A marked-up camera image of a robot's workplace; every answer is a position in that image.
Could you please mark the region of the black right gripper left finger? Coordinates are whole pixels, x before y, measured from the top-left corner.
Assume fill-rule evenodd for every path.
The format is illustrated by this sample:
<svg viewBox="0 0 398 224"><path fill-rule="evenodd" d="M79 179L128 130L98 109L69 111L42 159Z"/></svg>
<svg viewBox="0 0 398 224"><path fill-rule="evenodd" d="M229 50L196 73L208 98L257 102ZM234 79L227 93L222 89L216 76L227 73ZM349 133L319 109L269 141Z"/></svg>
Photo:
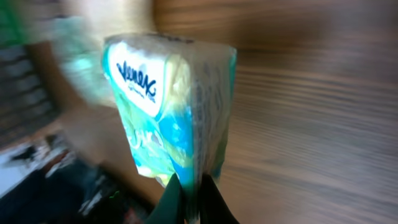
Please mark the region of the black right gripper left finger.
<svg viewBox="0 0 398 224"><path fill-rule="evenodd" d="M183 224L183 190L174 174L145 224Z"/></svg>

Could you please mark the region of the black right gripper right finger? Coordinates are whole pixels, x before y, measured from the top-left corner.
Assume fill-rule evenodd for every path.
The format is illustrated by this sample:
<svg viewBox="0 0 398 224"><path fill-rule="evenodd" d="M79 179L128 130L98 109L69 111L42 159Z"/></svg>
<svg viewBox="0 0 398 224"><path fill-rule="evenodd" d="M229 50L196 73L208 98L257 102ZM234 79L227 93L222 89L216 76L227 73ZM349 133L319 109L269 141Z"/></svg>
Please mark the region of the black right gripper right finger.
<svg viewBox="0 0 398 224"><path fill-rule="evenodd" d="M208 174L202 175L198 208L201 224L239 224Z"/></svg>

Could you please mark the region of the teal Kleenex tissue pack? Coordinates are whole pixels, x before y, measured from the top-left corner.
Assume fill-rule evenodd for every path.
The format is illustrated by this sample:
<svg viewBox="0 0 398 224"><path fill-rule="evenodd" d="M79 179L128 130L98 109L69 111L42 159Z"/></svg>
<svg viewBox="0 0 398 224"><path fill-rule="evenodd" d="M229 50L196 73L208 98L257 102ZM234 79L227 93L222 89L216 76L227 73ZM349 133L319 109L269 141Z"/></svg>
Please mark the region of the teal Kleenex tissue pack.
<svg viewBox="0 0 398 224"><path fill-rule="evenodd" d="M198 220L203 174L218 179L228 143L237 51L164 34L108 37L102 66L140 175L176 175Z"/></svg>

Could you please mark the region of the teal snack packet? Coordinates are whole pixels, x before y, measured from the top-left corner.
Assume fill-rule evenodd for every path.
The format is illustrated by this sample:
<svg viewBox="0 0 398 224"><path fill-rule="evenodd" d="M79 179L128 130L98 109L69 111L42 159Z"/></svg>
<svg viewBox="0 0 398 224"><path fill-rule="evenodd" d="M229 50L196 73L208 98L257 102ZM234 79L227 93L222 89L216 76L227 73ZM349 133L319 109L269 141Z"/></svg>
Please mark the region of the teal snack packet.
<svg viewBox="0 0 398 224"><path fill-rule="evenodd" d="M63 76L88 104L116 107L102 66L102 49L81 17L57 18L52 23L52 50Z"/></svg>

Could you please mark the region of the green capped bottle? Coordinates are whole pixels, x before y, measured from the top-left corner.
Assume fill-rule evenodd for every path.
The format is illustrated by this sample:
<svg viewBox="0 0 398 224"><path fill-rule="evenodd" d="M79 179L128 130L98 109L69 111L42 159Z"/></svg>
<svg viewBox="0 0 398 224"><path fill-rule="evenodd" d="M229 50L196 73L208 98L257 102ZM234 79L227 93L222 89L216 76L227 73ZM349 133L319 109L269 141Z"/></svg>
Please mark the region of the green capped bottle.
<svg viewBox="0 0 398 224"><path fill-rule="evenodd" d="M1 48L26 43L27 34L12 1L1 0Z"/></svg>

